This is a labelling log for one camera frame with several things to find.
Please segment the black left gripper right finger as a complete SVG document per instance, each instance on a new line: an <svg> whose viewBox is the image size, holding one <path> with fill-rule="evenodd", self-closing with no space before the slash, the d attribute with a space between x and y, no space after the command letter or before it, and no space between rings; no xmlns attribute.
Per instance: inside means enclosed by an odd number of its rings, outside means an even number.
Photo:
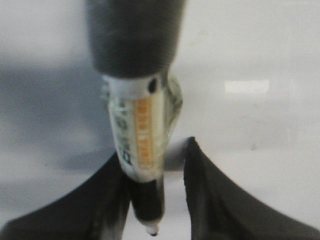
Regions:
<svg viewBox="0 0 320 240"><path fill-rule="evenodd" d="M186 202L193 240L318 240L320 231L256 199L203 153L194 137L184 149Z"/></svg>

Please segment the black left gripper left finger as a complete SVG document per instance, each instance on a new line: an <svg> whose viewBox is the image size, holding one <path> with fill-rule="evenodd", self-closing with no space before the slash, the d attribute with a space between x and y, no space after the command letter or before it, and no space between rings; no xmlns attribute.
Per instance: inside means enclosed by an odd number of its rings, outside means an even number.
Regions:
<svg viewBox="0 0 320 240"><path fill-rule="evenodd" d="M2 240L120 240L130 205L118 156L62 198L10 220Z"/></svg>

